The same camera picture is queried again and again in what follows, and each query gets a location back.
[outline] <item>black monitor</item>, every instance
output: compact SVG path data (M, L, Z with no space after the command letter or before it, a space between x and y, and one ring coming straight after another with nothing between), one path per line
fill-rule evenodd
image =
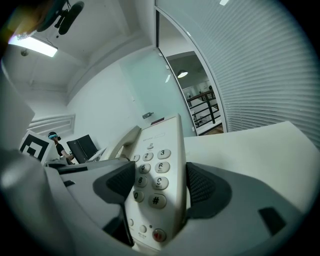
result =
M88 159L97 153L98 150L89 135L78 138L77 141Z
M84 164L89 159L87 158L77 139L68 141L67 145L79 164Z

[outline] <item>person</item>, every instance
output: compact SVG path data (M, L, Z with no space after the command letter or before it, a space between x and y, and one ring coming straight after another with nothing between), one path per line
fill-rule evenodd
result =
M63 147L61 144L59 144L58 141L60 141L61 138L57 135L56 132L54 132L54 131L50 132L50 133L48 134L48 138L49 138L50 140L53 140L53 141L54 141L55 148L56 148L56 150L58 151L58 154L59 154L60 157L64 156L65 158L69 159L70 161L75 158L73 154L68 154L68 153L65 151L64 147Z

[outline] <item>metal railing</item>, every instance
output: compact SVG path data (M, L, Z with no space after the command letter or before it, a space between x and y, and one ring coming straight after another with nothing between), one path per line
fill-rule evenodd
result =
M192 106L191 101L196 100L196 99L199 99L199 98L202 100L202 102L199 103L199 104L197 104L197 105ZM201 93L201 94L199 94L199 95L197 95L197 96L188 98L188 99L186 100L186 101L188 102L188 104L189 104L190 110L191 110L191 109L194 109L194 108L196 108L196 107L198 107L198 106L200 106L200 105L202 105L202 104L205 104L205 103L207 104L207 107L206 107L206 108L204 108L204 109L202 109L202 110L200 110L200 111L192 114L192 115L193 115L194 122L195 122L195 125L196 125L197 128L199 128L199 127L201 127L201 126L204 126L204 125L206 125L206 124L208 124L208 123L210 123L210 122L213 122L213 124L215 124L215 123L216 123L215 118L217 119L218 117L220 117L220 115L214 117L214 113L216 113L216 112L219 111L218 104L216 103L216 104L212 104L212 105L211 105L211 103L210 103L210 101L211 101L211 100L214 100L215 98L216 98L216 97L215 97L214 91L213 91L213 90L208 90L208 91L206 91L206 92L203 92L203 93ZM210 111L209 114L207 114L207 115L205 115L205 116L202 116L202 117L200 117L200 118L197 118L197 116L196 116L197 114L199 114L199 113L201 113L201 112L203 112L203 111L206 111L206 110L208 110L208 109L209 109L209 111ZM200 124L200 122L199 122L200 120L202 120L202 119L204 119L204 118L206 118L206 117L209 117L209 116L211 116L211 119L210 119L210 120L208 120L208 121L206 121L206 122L201 122L201 124Z

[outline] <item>wooden floor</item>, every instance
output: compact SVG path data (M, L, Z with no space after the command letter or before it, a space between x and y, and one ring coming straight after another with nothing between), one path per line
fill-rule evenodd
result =
M223 133L224 133L224 129L223 129L222 125L220 125L219 127L207 132L205 135L223 134Z

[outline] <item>white desk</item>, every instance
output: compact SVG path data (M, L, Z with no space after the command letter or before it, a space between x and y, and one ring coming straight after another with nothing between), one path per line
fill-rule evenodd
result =
M320 152L290 122L184 138L186 161L263 181L302 213L319 190Z

